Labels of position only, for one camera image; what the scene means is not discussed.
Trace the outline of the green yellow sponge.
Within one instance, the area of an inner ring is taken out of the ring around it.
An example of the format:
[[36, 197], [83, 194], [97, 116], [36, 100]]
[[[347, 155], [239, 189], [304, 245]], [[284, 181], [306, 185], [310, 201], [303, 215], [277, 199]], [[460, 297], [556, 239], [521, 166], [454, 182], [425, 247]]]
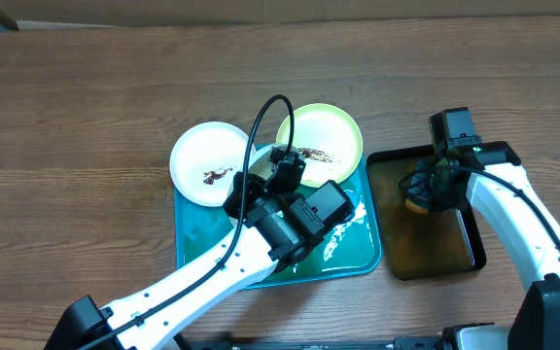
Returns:
[[416, 213], [428, 214], [432, 198], [423, 192], [408, 192], [406, 194], [405, 206]]

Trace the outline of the light green plate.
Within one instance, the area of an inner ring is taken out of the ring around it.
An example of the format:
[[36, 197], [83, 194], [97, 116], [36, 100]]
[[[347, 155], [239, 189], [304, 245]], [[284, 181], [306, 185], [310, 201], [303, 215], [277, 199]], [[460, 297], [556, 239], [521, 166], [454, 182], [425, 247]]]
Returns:
[[350, 177], [363, 154], [363, 137], [355, 120], [342, 109], [325, 103], [294, 111], [293, 146], [305, 157], [300, 183], [318, 188], [328, 180], [338, 184]]

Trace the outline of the white plate with sauce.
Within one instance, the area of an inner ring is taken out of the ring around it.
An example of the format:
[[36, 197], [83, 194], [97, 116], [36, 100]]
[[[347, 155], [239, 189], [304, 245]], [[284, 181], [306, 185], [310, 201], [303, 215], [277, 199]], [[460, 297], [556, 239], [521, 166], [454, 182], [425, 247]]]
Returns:
[[232, 177], [241, 170], [248, 135], [227, 122], [203, 122], [183, 133], [175, 143], [169, 172], [178, 192], [207, 207], [221, 206]]

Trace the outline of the cream white plate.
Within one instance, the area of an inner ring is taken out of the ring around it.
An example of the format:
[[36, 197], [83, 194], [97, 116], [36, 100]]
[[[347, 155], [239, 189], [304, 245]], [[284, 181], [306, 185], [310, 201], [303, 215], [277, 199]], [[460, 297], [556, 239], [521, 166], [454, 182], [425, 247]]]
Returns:
[[285, 144], [270, 144], [257, 150], [249, 159], [247, 173], [238, 171], [234, 175], [227, 199], [223, 204], [223, 209], [229, 217], [241, 220], [245, 225], [248, 225], [249, 212], [254, 210], [257, 204], [265, 203], [276, 195], [292, 193], [265, 193], [265, 181], [272, 173], [273, 164], [269, 161], [269, 156], [273, 147], [298, 150], [295, 146], [288, 149]]

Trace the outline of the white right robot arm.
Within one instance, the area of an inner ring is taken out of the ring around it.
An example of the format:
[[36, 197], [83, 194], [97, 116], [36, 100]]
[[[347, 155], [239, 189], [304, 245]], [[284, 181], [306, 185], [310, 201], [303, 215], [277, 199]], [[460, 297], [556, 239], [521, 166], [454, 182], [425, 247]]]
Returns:
[[560, 225], [535, 193], [519, 156], [504, 141], [446, 141], [398, 187], [428, 213], [471, 207], [496, 232], [526, 296], [508, 327], [447, 328], [442, 349], [560, 349]]

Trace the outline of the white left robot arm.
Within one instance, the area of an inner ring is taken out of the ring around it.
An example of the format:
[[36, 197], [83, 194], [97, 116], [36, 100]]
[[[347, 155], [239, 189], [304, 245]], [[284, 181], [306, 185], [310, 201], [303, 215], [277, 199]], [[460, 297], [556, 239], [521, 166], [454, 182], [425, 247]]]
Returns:
[[144, 290], [98, 307], [89, 296], [68, 306], [49, 349], [162, 349], [228, 296], [302, 262], [354, 210], [334, 180], [310, 195], [297, 191], [306, 167], [297, 150], [263, 152], [264, 178], [249, 169], [233, 177], [225, 212], [235, 227], [193, 261]]

